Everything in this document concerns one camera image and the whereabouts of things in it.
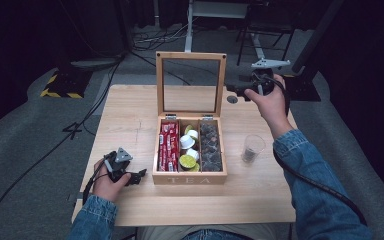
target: open box lid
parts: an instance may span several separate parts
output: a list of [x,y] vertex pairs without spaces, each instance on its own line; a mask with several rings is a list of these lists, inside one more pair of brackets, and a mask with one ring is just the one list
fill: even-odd
[[[181,69],[188,67],[193,69],[193,76],[180,77]],[[158,116],[220,117],[226,54],[157,51],[156,68]],[[183,86],[169,85],[165,81],[168,76],[182,80]],[[185,79],[196,84],[190,86]]]

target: black chair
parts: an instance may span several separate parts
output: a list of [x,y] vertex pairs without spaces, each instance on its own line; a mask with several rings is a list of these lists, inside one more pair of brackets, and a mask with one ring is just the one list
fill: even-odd
[[[241,39],[241,47],[239,50],[238,61],[236,65],[239,66],[242,56],[242,50],[244,47],[282,50],[284,51],[282,61],[285,60],[286,53],[291,43],[292,37],[295,32],[296,15],[298,11],[295,11],[294,7],[287,6],[282,1],[253,1],[247,7],[247,13],[244,20],[244,25],[241,27],[236,41]],[[244,45],[247,34],[259,34],[259,35],[275,35],[278,36],[272,46],[254,46]],[[276,44],[282,38],[283,35],[289,34],[289,39],[284,48],[277,48]]]

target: blue sleeve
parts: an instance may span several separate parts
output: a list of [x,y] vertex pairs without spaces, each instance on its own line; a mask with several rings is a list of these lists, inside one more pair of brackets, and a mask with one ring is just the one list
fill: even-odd
[[[274,150],[292,169],[347,196],[329,164],[301,131],[291,130],[273,144]],[[372,239],[369,228],[342,201],[285,171],[296,211],[299,239]]]
[[67,239],[111,239],[117,206],[91,195],[77,214]]

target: human hand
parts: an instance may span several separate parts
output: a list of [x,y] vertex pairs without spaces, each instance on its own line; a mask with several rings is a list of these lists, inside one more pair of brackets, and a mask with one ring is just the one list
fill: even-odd
[[[285,86],[285,80],[281,76],[274,74],[274,79]],[[277,85],[266,96],[260,95],[251,89],[246,89],[244,93],[257,105],[261,116],[269,125],[274,139],[293,129],[285,113],[285,98],[282,90]]]
[[[96,170],[103,159],[99,160],[94,165],[94,169]],[[117,182],[113,182],[108,176],[108,169],[105,164],[99,170],[99,173],[96,177],[95,183],[93,184],[92,193],[98,197],[104,198],[108,201],[115,202],[117,199],[118,193],[120,190],[127,184],[129,181],[131,174],[124,174]]]

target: wooden box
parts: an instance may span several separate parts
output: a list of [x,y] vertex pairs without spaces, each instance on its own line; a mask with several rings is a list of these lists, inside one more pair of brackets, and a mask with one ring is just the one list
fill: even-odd
[[[210,62],[214,64],[214,85],[209,86],[175,86],[165,84],[167,71],[165,64],[173,61]],[[156,185],[209,185],[224,184],[227,177],[227,164],[224,155],[223,135],[221,132],[220,112],[226,68],[226,54],[157,52],[157,95],[158,95],[158,128],[152,177]],[[176,144],[177,156],[185,154],[180,149],[180,138],[185,135],[186,126],[191,125],[199,133],[195,150],[199,153],[199,170],[185,171],[180,166],[177,171],[162,171],[162,152],[160,151],[161,126],[166,123],[177,123],[179,131]]]

